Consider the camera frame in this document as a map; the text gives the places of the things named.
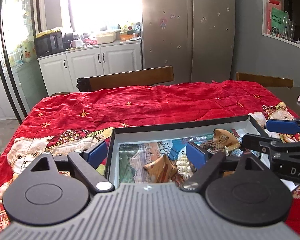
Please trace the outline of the cream crochet scrunchie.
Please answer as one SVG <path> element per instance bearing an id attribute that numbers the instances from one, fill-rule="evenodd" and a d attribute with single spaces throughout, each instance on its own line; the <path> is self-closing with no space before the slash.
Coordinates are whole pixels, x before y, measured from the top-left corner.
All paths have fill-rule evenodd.
<path id="1" fill-rule="evenodd" d="M 189 161 L 185 154 L 180 155 L 175 162 L 177 172 L 179 175 L 182 176 L 183 180 L 190 179 L 194 173 L 196 172 L 196 168 L 194 165 Z"/>

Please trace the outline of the brown pyramid packet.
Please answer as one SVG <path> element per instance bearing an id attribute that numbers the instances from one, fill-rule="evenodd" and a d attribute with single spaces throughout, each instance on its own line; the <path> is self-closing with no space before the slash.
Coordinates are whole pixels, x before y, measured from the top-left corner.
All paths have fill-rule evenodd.
<path id="1" fill-rule="evenodd" d="M 237 137 L 225 129 L 214 129 L 213 142 L 226 146 L 230 151 L 240 147 Z"/>
<path id="2" fill-rule="evenodd" d="M 178 171 L 167 155 L 144 165 L 143 168 L 148 172 L 153 183 L 167 183 Z"/>

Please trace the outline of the brown crochet scrunchie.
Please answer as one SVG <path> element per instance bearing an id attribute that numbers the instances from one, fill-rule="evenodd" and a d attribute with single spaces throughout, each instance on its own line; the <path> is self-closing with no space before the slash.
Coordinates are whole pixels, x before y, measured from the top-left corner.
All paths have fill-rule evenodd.
<path id="1" fill-rule="evenodd" d="M 208 152 L 215 154 L 217 152 L 222 152 L 226 156 L 229 155 L 228 148 L 224 145 L 222 145 L 220 142 L 214 142 L 212 140 L 206 141 L 201 143 L 200 145 L 204 150 L 207 150 Z"/>

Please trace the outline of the light blue scrunchie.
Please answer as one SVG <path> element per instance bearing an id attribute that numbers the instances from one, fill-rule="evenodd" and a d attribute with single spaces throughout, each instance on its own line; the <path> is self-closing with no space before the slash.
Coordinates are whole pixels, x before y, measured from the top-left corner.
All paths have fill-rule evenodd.
<path id="1" fill-rule="evenodd" d="M 232 157 L 241 157 L 243 154 L 251 154 L 251 151 L 247 150 L 246 148 L 244 149 L 237 148 L 235 150 L 232 150 L 230 153 Z"/>

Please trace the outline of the blue binder clip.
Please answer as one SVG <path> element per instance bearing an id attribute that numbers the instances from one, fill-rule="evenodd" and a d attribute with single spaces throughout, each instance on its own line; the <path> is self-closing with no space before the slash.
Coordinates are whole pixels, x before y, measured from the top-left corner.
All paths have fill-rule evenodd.
<path id="1" fill-rule="evenodd" d="M 177 160 L 181 155 L 186 153 L 186 145 L 181 144 L 170 144 L 169 142 L 165 142 L 162 145 L 162 149 L 160 153 L 163 155 L 167 155 L 170 160 Z"/>

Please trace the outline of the red bear quilt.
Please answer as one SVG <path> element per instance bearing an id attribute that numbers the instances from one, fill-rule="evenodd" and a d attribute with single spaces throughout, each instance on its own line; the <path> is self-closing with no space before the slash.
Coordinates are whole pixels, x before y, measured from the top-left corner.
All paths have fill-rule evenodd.
<path id="1" fill-rule="evenodd" d="M 170 124 L 227 118 L 273 108 L 279 98 L 258 83 L 182 83 L 171 86 L 129 86 L 97 92 L 71 93 L 42 99 L 17 129 L 0 157 L 0 187 L 19 173 L 7 160 L 19 150 L 18 139 L 52 137 L 62 143 L 67 130 L 102 132 L 109 137 L 118 127 Z"/>

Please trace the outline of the black shallow cardboard box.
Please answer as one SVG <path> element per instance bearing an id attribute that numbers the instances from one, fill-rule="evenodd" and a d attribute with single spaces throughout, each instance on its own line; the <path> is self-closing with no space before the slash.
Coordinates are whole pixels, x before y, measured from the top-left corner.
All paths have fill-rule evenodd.
<path id="1" fill-rule="evenodd" d="M 120 185 L 118 183 L 120 144 L 139 144 L 143 142 L 196 137 L 208 133 L 213 134 L 216 128 L 234 132 L 240 137 L 247 133 L 268 136 L 266 131 L 250 115 L 183 122 L 179 124 L 115 128 L 110 137 L 104 176 L 115 187 Z"/>

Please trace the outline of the Chinese history book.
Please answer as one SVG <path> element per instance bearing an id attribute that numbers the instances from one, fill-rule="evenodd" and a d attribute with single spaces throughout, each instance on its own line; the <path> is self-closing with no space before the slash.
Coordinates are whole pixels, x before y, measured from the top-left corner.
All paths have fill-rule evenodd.
<path id="1" fill-rule="evenodd" d="M 139 144 L 120 144 L 118 183 L 152 183 L 148 172 L 143 166 L 163 156 L 160 150 L 165 142 L 174 145 L 187 145 L 188 142 L 192 141 L 200 145 L 203 142 L 212 140 L 212 137 L 213 134 L 208 133 L 196 137 L 143 142 Z M 171 160 L 171 162 L 175 165 L 176 160 Z M 170 181 L 182 183 L 184 180 L 181 175 L 176 173 Z"/>

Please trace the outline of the white kitchen cabinet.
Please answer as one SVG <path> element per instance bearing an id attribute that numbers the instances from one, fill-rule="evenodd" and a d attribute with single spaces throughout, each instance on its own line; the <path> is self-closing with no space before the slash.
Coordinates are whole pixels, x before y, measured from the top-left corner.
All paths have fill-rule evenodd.
<path id="1" fill-rule="evenodd" d="M 77 79 L 141 70 L 141 41 L 82 47 L 40 58 L 47 93 L 78 92 Z"/>

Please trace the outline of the white mug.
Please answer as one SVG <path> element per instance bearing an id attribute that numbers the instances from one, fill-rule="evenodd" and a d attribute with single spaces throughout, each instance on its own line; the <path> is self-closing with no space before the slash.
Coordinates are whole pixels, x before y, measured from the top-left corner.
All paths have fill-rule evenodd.
<path id="1" fill-rule="evenodd" d="M 70 42 L 70 48 L 79 48 L 84 46 L 84 42 L 79 38 Z"/>

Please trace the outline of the black microwave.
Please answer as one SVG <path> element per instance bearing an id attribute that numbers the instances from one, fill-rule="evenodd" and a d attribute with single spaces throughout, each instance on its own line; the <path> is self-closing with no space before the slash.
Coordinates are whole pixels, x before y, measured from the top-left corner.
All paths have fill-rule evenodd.
<path id="1" fill-rule="evenodd" d="M 34 45 L 38 58 L 65 51 L 61 31 L 45 34 L 39 38 L 35 38 Z"/>

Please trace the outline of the beige plastic tub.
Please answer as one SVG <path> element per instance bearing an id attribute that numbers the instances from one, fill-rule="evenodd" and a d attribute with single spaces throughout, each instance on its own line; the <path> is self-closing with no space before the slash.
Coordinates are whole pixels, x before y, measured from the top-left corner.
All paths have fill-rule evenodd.
<path id="1" fill-rule="evenodd" d="M 116 40 L 116 32 L 115 31 L 96 35 L 97 44 L 112 43 L 115 40 Z"/>

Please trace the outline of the silver refrigerator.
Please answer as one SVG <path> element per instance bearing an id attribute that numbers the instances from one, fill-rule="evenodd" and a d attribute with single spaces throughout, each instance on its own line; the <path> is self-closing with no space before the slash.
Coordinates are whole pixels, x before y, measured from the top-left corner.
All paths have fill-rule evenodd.
<path id="1" fill-rule="evenodd" d="M 174 81 L 230 78 L 235 0 L 142 0 L 145 68 L 172 66 Z"/>

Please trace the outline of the white wall shelf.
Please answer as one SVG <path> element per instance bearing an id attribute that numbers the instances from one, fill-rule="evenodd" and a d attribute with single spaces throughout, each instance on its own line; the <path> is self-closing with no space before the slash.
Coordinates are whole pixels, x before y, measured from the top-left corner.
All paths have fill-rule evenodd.
<path id="1" fill-rule="evenodd" d="M 262 0 L 262 35 L 300 48 L 300 0 Z"/>

